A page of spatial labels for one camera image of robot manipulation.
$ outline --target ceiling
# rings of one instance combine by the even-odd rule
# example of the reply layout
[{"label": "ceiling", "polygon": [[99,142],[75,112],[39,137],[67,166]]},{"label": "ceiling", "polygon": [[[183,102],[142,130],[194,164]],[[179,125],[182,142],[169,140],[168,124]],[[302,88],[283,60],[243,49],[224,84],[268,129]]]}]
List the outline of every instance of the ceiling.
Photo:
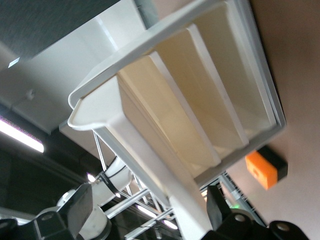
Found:
[{"label": "ceiling", "polygon": [[[1,18],[5,16],[1,11],[7,11],[5,14],[15,12],[8,10],[9,2],[18,4],[18,1],[9,0],[0,3]],[[40,19],[33,16],[30,21],[23,22],[18,18],[20,21],[6,24],[6,27],[10,26],[6,31],[10,32],[0,37],[0,103],[29,122],[45,138],[54,136],[60,126],[61,132],[97,157],[91,133],[73,132],[65,124],[72,111],[68,105],[69,94],[92,68],[138,36],[148,24],[152,25],[190,0],[150,0],[139,9],[133,1],[121,0],[108,9],[104,5],[97,6],[92,12],[85,11],[84,16],[71,14],[70,11],[77,10],[72,7],[73,1],[68,2],[71,7],[67,11],[56,11],[55,15],[66,13],[61,16],[69,20],[51,21],[50,16],[43,14],[47,9],[43,9]],[[229,173],[268,222],[288,220],[300,226],[310,239],[319,239],[317,223],[320,218],[316,209],[320,205],[317,184],[320,172],[320,131],[317,130],[320,123],[320,3],[317,0],[250,2],[287,119],[286,130],[271,146],[288,161],[289,171],[287,179],[267,192],[247,173],[243,160]],[[34,11],[31,6],[26,9]],[[153,13],[152,22],[147,24],[140,18],[142,9],[146,15]],[[5,32],[2,31],[5,21],[0,21],[2,33]],[[42,22],[46,24],[44,28],[31,26]],[[23,24],[28,25],[27,29],[32,33],[27,34],[28,41],[18,32]],[[21,60],[8,68],[18,57],[22,57]],[[27,100],[25,95],[30,89],[35,90],[35,96]],[[61,136],[52,138],[52,142],[61,141]],[[104,153],[107,158],[113,158],[107,148]]]}]

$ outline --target chrome rod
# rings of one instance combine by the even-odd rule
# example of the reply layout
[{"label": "chrome rod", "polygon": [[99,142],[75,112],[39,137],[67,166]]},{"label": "chrome rod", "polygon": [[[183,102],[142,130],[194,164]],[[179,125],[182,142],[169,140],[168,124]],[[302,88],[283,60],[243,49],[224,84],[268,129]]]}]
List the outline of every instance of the chrome rod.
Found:
[{"label": "chrome rod", "polygon": [[132,192],[131,192],[130,186],[127,185],[127,186],[125,186],[125,188],[126,188],[126,192],[127,192],[130,196],[132,196]]},{"label": "chrome rod", "polygon": [[124,236],[126,240],[133,240],[135,237],[139,236],[143,232],[147,231],[149,228],[154,226],[157,221],[164,219],[167,215],[170,215],[173,212],[173,209],[168,209],[167,211],[164,211],[159,216],[150,219],[146,223],[142,224],[140,227],[136,228],[135,230],[129,232],[127,235]]},{"label": "chrome rod", "polygon": [[102,149],[101,149],[101,145],[100,145],[100,142],[99,142],[99,137],[95,132],[93,132],[93,137],[94,137],[94,140],[95,140],[96,148],[98,149],[99,158],[100,158],[100,161],[101,161],[101,164],[102,164],[102,169],[105,172],[107,170],[107,164],[106,164],[106,161],[105,161],[105,158],[104,158],[104,154],[103,154]]},{"label": "chrome rod", "polygon": [[164,211],[167,210],[167,207],[164,204],[161,204],[161,206],[162,206]]},{"label": "chrome rod", "polygon": [[[121,191],[121,192],[119,192],[119,193],[120,193],[122,196],[124,196],[125,198],[127,198],[127,199],[128,199],[128,198],[131,198],[127,193],[125,193],[125,192],[123,192],[123,191]],[[161,213],[161,212],[155,210],[153,207],[145,204],[144,202],[142,202],[142,201],[140,201],[140,200],[135,201],[135,203],[141,205],[142,207],[144,207],[145,209],[148,209],[150,212],[153,212],[153,213],[156,214],[156,215],[159,215],[159,214]]]},{"label": "chrome rod", "polygon": [[155,196],[152,192],[150,192],[150,196],[151,196],[151,198],[152,198],[152,201],[153,201],[153,203],[154,203],[155,208],[156,208],[159,212],[162,212],[162,211],[161,211],[161,208],[160,208],[160,206],[159,206],[159,204],[158,204],[158,201],[157,201],[157,199],[156,199],[156,196]]},{"label": "chrome rod", "polygon": [[127,209],[130,207],[132,204],[134,204],[136,201],[141,199],[143,196],[147,195],[149,193],[149,189],[144,189],[142,191],[137,192],[133,196],[130,196],[129,198],[119,202],[117,205],[111,207],[104,213],[109,219],[112,219],[114,216],[118,215],[121,213],[123,210]]},{"label": "chrome rod", "polygon": [[[133,177],[134,177],[134,179],[136,181],[136,184],[138,185],[139,190],[141,191],[143,189],[143,187],[141,185],[141,182],[140,182],[139,178],[137,178],[137,176],[135,174],[133,174]],[[146,196],[144,196],[142,199],[143,199],[145,204],[148,204],[148,200],[147,200]]]}]

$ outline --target ceiling light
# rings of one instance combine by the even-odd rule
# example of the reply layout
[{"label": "ceiling light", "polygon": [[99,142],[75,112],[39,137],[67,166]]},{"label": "ceiling light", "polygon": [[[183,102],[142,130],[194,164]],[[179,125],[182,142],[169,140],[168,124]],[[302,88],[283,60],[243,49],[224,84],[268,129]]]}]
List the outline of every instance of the ceiling light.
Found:
[{"label": "ceiling light", "polygon": [[96,178],[92,175],[92,174],[90,174],[90,173],[86,173],[86,176],[88,177],[88,180],[90,181],[90,182],[92,182],[92,183],[94,183],[95,181],[96,181]]},{"label": "ceiling light", "polygon": [[10,62],[8,68],[10,68],[13,65],[15,65],[17,62],[19,62],[19,60],[20,60],[20,57],[18,57],[17,59],[13,60],[12,62]]},{"label": "ceiling light", "polygon": [[172,222],[168,221],[168,220],[163,220],[162,221],[165,225],[167,225],[169,228],[171,229],[178,229],[178,227],[176,225],[174,225]]},{"label": "ceiling light", "polygon": [[155,215],[153,212],[145,209],[143,206],[140,205],[135,205],[141,212],[147,214],[148,216],[152,217],[152,218],[156,218],[157,215]]},{"label": "ceiling light", "polygon": [[0,132],[7,134],[8,136],[20,141],[21,143],[28,145],[29,147],[43,153],[44,146],[41,142],[33,139],[31,135],[27,135],[22,131],[18,130],[17,128],[13,127],[12,125],[4,122],[0,119]]}]

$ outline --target orange object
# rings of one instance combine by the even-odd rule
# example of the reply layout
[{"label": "orange object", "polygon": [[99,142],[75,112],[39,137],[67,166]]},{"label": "orange object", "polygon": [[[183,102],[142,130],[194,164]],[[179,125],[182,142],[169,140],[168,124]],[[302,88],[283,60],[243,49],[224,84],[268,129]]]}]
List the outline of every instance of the orange object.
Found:
[{"label": "orange object", "polygon": [[278,170],[259,152],[254,151],[245,157],[246,168],[267,190],[277,184]]}]

